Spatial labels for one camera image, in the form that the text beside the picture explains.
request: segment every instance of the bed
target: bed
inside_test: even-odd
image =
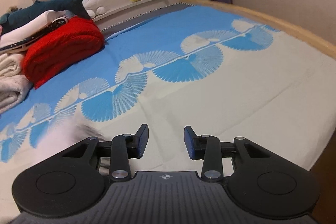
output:
[[[302,28],[204,0],[139,15],[102,30],[105,48],[0,118],[0,222],[18,214],[15,177],[71,145],[52,132],[75,119],[105,139],[148,124],[135,170],[197,170],[183,129],[231,142],[244,136],[309,170],[336,123],[336,50]],[[223,159],[224,173],[232,173]]]

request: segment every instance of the dark green plush toy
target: dark green plush toy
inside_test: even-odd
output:
[[[2,26],[2,34],[15,30],[26,25],[42,13],[48,10],[64,11],[69,10],[75,15],[90,19],[87,11],[83,7],[83,0],[51,0],[51,1],[35,1],[33,5],[15,11],[13,13],[4,14],[0,17],[0,25]]]

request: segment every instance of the red blanket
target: red blanket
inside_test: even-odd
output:
[[[73,17],[28,49],[22,70],[37,89],[63,69],[95,54],[103,45],[104,36],[92,20]]]

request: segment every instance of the brown floor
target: brown floor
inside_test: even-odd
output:
[[[336,132],[311,172],[321,186],[313,217],[320,224],[336,224]]]

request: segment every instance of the white pillow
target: white pillow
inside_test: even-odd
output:
[[[55,12],[49,10],[44,12],[26,25],[0,36],[0,49],[32,36],[63,15],[65,15],[65,11]]]

